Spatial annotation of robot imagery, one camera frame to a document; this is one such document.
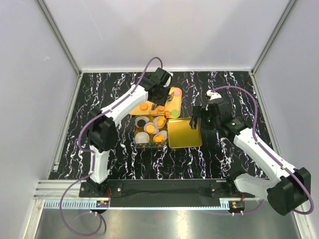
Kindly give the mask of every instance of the green object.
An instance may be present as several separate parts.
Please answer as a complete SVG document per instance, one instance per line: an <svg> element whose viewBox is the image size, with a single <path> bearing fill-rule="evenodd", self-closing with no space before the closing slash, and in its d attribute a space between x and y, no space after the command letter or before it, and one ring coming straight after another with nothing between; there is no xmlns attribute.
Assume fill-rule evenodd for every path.
<svg viewBox="0 0 319 239"><path fill-rule="evenodd" d="M176 116L179 115L179 111L178 111L178 110L172 110L172 111L171 111L171 115L174 116L174 117L176 117Z"/></svg>

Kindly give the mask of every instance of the cable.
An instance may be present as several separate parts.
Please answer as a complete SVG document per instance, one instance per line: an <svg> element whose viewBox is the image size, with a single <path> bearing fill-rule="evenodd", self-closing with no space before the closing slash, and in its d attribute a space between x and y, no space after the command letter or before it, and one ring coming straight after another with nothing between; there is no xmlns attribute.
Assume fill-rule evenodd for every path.
<svg viewBox="0 0 319 239"><path fill-rule="evenodd" d="M242 202L244 199L245 199L245 193L242 193L242 196L241 196L240 202Z"/></svg>
<svg viewBox="0 0 319 239"><path fill-rule="evenodd" d="M89 149L89 148L86 149L86 148L84 148L84 147L82 146L82 144L81 144L82 136L83 136L85 130L88 128L88 126L89 126L90 124L92 124L95 120L99 119L100 117L106 115L106 114L109 113L111 110L114 110L114 109L115 109L117 106L119 106L123 101L125 101L129 96L131 96L132 93L134 93L134 91L136 90L136 88L139 86L141 80L143 79L143 77L144 77L144 75L145 75L145 73L146 73L146 70L148 69L149 65L150 65L151 62L152 62L153 60L155 60L155 59L158 59L158 60L159 60L159 62L160 62L160 67L163 68L163 62L162 62L162 60L161 60L159 57L156 56L156 57L153 57L152 59L150 59L150 60L148 61L148 63L146 64L146 66L145 66L145 68L144 68L144 71L143 71L141 77L139 78L138 82L136 83L136 85L135 85L135 87L132 89L132 91L131 91L126 97L124 97L121 101L119 101L118 103L116 103L110 110L107 110L107 111L105 111L104 113L99 114L98 116L96 116L96 117L94 117L93 119L91 119L90 121L88 121L88 122L84 125L84 127L82 128L82 130L81 130L81 132L80 132L80 134L79 134L78 147L80 148L80 150L83 151L83 152L90 152L90 153L93 154L93 157L92 157L92 170L91 170L91 172L90 172L87 176L76 180L74 183L72 183L72 184L65 190L65 192L63 193L63 195L62 195L62 197L61 197L60 206L59 206L61 218L62 218L62 221L63 221L64 225L65 225L71 232L73 232L73 233L76 234L76 235L84 236L84 237L93 236L93 235L95 235L95 234L100 230L100 228L101 228L101 226L102 226L102 221L104 221L104 218L103 218L100 214L96 213L95 215L98 215L99 218L100 218L100 225L98 226L98 228L97 228L93 233L89 233L89 234L79 233L79 232L75 231L74 229L72 229L72 228L68 225L68 223L66 222L66 220L65 220L65 218L64 218L63 212L62 212L62 201L63 201L63 198L65 197L66 193L67 193L67 192L70 190L70 188L72 188L75 184L77 184L78 182L81 182L82 180L85 180L85 179L89 178L89 177L93 174L93 172L94 172L94 167L95 167L95 151L93 151L93 150L91 150L91 149Z"/></svg>
<svg viewBox="0 0 319 239"><path fill-rule="evenodd" d="M88 174L87 176L85 176L85 177L83 177L83 178L80 178L80 179L76 180L74 183L72 183L72 184L65 190L65 192L62 194L62 197L61 197L61 200L60 200L60 206L59 206L61 218L62 218L62 221L63 221L64 225L65 225L71 232L73 232L74 234L79 235L79 236L83 236L83 237L93 236L93 235L95 235L95 234L100 230L100 228L101 228L101 226L102 226L102 221L103 221L102 216L101 216L100 214L98 214L98 213L95 214L95 215L98 215L98 216L99 216L99 218L100 218L100 224L99 224L98 228L97 228L94 232L88 233L88 234L79 233L79 232L77 232L76 230L74 230L73 228L71 228L71 227L68 225L68 223L66 222L66 220L65 220L65 218L64 218L64 215L63 215L63 212L62 212L62 201L63 201L63 198L65 197L66 193L70 190L70 188L72 188L72 187L73 187L75 184L77 184L78 182L81 182L81 180L87 179L88 177L91 176L91 174L92 174L92 173L90 173L90 174Z"/></svg>
<svg viewBox="0 0 319 239"><path fill-rule="evenodd" d="M245 89L240 88L238 86L222 86L222 87L218 87L215 88L213 90L211 90L211 92L215 92L221 89L226 89L226 88L234 88L234 89L238 89L241 90L243 92L245 92L253 101L254 106L255 106L255 114L254 114L254 122L253 122L253 138L255 140L255 142L264 150L265 153L267 153L277 164L279 164L279 166L283 167L283 164L275 157L272 155L271 152L269 152L260 142L258 142L257 136L256 136L256 124L257 124L257 113L258 113L258 108L257 108L257 102L255 100L255 98ZM299 213L299 214L303 214L303 215L308 215L310 213L312 213L314 211L315 205L314 205L314 201L310 195L310 193L308 192L307 188L303 185L303 183L295 176L295 174L293 174L292 171L290 171L288 168L284 168L292 177L293 179L299 184L299 186L302 188L302 190L305 192L306 196L309 199L310 202L310 209L307 212L301 212L298 211L296 209L294 209L295 213Z"/></svg>

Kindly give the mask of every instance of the open tin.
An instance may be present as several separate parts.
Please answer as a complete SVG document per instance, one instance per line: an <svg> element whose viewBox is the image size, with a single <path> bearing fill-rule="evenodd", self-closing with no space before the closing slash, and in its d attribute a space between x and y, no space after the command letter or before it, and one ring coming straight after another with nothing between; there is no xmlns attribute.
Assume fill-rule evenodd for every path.
<svg viewBox="0 0 319 239"><path fill-rule="evenodd" d="M158 115L147 116L150 122L153 122ZM197 129L191 129L189 122L191 118L180 119L167 119L165 126L160 129L167 130L167 140L162 142L154 142L153 137L150 135L150 141L148 143L136 143L138 148L151 148L151 147L165 147L170 148L192 148L202 146L202 140L200 135L199 125ZM143 128L135 128L135 135L139 132L144 132Z"/></svg>

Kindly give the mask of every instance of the black marble surface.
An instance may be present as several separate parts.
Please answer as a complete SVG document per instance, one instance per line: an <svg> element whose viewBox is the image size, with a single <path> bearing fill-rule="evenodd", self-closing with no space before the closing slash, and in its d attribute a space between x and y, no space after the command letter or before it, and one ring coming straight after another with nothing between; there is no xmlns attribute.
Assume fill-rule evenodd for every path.
<svg viewBox="0 0 319 239"><path fill-rule="evenodd" d="M89 153L80 152L77 138L93 107L105 107L124 94L140 73L85 73L81 82L57 172L50 179L79 179L88 174ZM225 85L242 87L257 95L248 72L174 72L172 85L182 89L181 118L191 117L192 106L205 105L207 90ZM240 91L219 91L232 103L233 115L253 120L253 103ZM266 124L258 108L257 134L271 146ZM197 148L136 149L134 117L125 117L118 127L118 140L110 153L111 179L202 179L224 178L245 170L264 177L263 171L242 150L215 132L202 132Z"/></svg>

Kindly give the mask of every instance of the tin box lid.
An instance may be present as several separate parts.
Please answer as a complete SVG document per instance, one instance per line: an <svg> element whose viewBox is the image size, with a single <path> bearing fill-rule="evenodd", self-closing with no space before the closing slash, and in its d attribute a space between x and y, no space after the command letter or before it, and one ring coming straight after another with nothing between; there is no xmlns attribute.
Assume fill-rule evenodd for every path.
<svg viewBox="0 0 319 239"><path fill-rule="evenodd" d="M202 146L200 128L191 129L191 118L169 119L167 121L168 145L170 148L190 148Z"/></svg>

